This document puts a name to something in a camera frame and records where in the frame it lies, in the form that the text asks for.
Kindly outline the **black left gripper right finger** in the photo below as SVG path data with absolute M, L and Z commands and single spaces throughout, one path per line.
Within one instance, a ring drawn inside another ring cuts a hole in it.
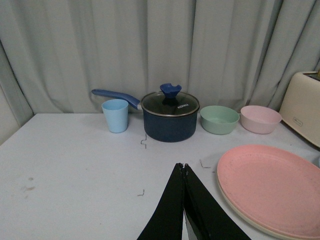
M 184 215 L 190 240 L 249 240 L 187 164 L 183 168 Z

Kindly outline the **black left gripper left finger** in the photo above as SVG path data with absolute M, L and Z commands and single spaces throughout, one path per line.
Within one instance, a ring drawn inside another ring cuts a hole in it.
M 139 240 L 181 240 L 183 233 L 185 182 L 183 164 L 177 163 L 158 205 L 139 235 Z

